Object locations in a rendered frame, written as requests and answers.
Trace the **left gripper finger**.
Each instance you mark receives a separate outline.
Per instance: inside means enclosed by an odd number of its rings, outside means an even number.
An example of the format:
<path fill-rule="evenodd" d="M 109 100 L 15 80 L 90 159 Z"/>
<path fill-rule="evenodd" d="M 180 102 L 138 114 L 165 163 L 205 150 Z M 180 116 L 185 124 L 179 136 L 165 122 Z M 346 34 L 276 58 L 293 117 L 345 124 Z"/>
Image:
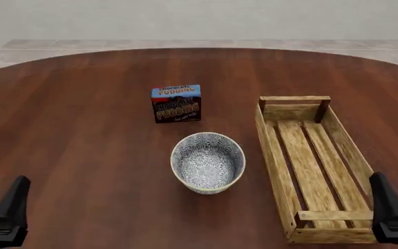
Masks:
<path fill-rule="evenodd" d="M 26 210 L 30 184 L 26 176 L 18 176 L 3 196 L 0 201 L 0 230 L 28 228 Z"/>

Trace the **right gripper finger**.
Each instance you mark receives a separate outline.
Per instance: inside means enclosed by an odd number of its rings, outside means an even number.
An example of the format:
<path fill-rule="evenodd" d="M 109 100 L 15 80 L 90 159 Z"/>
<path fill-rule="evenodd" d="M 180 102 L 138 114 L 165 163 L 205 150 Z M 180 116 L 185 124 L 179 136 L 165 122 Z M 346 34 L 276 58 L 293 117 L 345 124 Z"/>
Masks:
<path fill-rule="evenodd" d="M 398 194 L 381 172 L 373 173 L 369 182 L 374 208 L 372 226 L 384 223 L 390 228 L 398 228 Z"/>

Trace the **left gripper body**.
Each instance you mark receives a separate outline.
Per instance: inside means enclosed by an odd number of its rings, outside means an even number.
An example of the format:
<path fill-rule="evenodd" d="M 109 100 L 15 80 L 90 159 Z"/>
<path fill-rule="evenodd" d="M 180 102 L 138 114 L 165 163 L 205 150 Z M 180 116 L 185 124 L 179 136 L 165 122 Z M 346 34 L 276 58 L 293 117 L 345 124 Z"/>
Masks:
<path fill-rule="evenodd" d="M 11 230 L 0 230 L 0 246 L 22 246 L 28 230 L 14 227 Z"/>

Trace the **wooden slat tray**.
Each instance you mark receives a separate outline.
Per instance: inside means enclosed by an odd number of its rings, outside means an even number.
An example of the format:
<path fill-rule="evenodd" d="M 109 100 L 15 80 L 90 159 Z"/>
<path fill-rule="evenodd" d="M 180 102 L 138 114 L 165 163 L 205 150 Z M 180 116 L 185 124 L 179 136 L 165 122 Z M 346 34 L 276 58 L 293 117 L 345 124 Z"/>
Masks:
<path fill-rule="evenodd" d="M 375 243 L 373 169 L 328 96 L 260 97 L 255 122 L 288 242 Z"/>

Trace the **patterned black-and-white bowl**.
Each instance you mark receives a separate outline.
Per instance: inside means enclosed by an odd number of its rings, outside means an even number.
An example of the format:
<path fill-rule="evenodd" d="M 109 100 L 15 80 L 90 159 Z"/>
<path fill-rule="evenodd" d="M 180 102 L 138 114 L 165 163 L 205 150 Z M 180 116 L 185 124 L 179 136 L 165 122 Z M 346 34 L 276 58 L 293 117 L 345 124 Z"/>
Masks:
<path fill-rule="evenodd" d="M 175 145 L 170 166 L 174 176 L 191 191 L 218 194 L 240 179 L 246 158 L 240 145 L 228 136 L 199 132 Z"/>

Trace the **chocolate pudding box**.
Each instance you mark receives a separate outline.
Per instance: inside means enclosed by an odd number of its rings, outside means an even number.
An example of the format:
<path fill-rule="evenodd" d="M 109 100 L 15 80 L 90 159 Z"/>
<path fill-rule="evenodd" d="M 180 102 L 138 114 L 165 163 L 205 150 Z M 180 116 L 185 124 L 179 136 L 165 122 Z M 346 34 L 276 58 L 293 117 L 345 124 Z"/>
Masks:
<path fill-rule="evenodd" d="M 156 124 L 201 120 L 201 101 L 199 84 L 166 86 L 151 91 Z"/>

